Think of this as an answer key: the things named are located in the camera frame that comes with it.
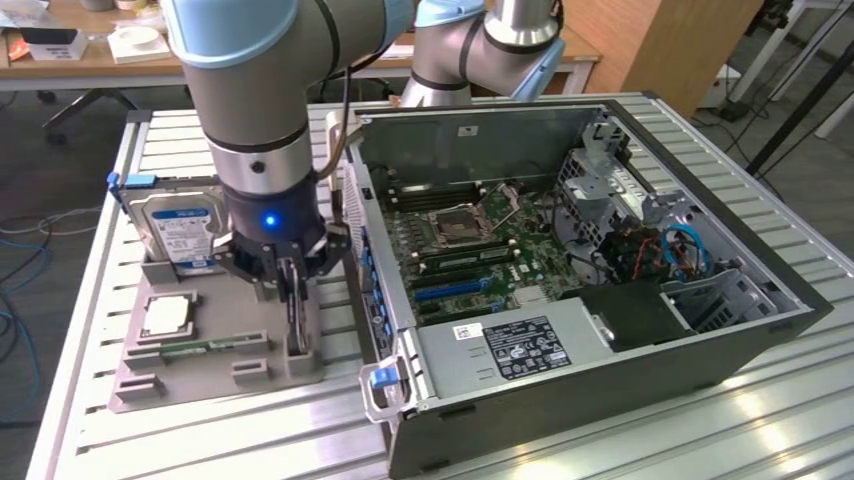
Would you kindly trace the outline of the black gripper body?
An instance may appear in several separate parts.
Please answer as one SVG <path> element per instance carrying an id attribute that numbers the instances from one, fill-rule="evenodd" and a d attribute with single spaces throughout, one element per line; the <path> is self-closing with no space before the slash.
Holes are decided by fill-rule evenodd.
<path id="1" fill-rule="evenodd" d="M 223 185 L 232 229 L 230 250 L 259 256 L 268 245 L 278 258 L 303 261 L 326 233 L 316 187 L 315 173 L 271 194 L 250 194 Z"/>

